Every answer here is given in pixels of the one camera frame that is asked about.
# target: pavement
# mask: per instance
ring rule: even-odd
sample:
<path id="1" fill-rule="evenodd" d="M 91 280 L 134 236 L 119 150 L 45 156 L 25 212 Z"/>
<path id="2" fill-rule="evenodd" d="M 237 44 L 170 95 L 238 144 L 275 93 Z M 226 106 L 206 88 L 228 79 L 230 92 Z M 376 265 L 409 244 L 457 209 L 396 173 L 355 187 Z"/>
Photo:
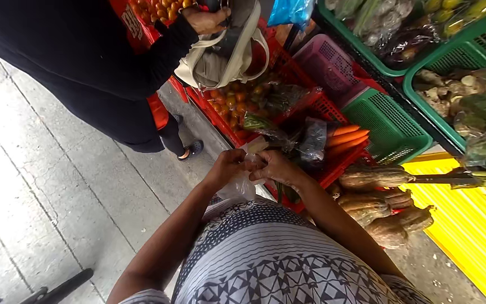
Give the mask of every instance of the pavement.
<path id="1" fill-rule="evenodd" d="M 0 59 L 0 298 L 18 303 L 85 268 L 93 278 L 62 303 L 104 303 L 138 249 L 229 146 L 165 84 L 159 95 L 185 116 L 184 143 L 202 153 L 135 153 L 70 114 L 44 87 Z M 435 303 L 486 298 L 424 233 L 388 251 Z M 174 280 L 166 293 L 171 295 Z"/>

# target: white and black patterned dress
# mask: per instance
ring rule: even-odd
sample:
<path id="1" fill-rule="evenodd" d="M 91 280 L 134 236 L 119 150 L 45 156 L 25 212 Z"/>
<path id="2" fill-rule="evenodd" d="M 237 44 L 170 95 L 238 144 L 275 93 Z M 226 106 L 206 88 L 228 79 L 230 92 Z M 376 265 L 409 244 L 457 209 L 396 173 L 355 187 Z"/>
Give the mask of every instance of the white and black patterned dress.
<path id="1" fill-rule="evenodd" d="M 172 303 L 430 304 L 410 282 L 378 276 L 354 254 L 280 204 L 260 197 L 210 206 Z M 148 289 L 124 304 L 168 304 Z"/>

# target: person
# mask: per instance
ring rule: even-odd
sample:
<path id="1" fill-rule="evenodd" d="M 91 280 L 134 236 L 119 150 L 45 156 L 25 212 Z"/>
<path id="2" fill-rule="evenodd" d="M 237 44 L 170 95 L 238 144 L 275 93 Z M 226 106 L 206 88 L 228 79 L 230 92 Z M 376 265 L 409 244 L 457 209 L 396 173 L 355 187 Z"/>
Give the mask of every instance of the person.
<path id="1" fill-rule="evenodd" d="M 166 146 L 185 160 L 202 151 L 203 142 L 183 146 L 182 117 L 168 113 L 155 92 L 199 34 L 223 29 L 219 23 L 230 10 L 181 14 L 169 28 L 156 22 L 162 37 L 135 55 L 109 0 L 0 0 L 0 58 L 116 141 L 144 153 Z"/>
<path id="2" fill-rule="evenodd" d="M 224 151 L 121 274 L 108 304 L 168 304 L 163 293 L 183 261 L 172 303 L 429 304 L 334 199 L 278 151 L 267 164 Z M 276 202 L 234 197 L 208 207 L 241 170 L 292 187 L 315 225 Z"/>

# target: blue plastic bag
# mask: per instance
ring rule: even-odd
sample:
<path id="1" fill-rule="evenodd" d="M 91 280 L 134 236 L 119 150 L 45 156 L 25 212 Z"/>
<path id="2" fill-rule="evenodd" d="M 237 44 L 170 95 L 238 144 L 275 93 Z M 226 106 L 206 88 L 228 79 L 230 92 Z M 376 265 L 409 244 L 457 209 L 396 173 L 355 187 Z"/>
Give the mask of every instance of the blue plastic bag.
<path id="1" fill-rule="evenodd" d="M 296 24 L 305 30 L 311 19 L 315 0 L 275 0 L 267 26 Z"/>

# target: pink plastic basket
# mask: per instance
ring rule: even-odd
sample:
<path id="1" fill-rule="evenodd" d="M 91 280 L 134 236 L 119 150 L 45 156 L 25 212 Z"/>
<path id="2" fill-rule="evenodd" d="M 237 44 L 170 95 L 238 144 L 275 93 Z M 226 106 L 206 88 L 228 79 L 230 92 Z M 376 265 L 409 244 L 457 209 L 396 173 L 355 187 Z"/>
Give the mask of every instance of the pink plastic basket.
<path id="1" fill-rule="evenodd" d="M 293 58 L 339 108 L 366 87 L 355 79 L 352 59 L 325 34 L 314 36 Z"/>

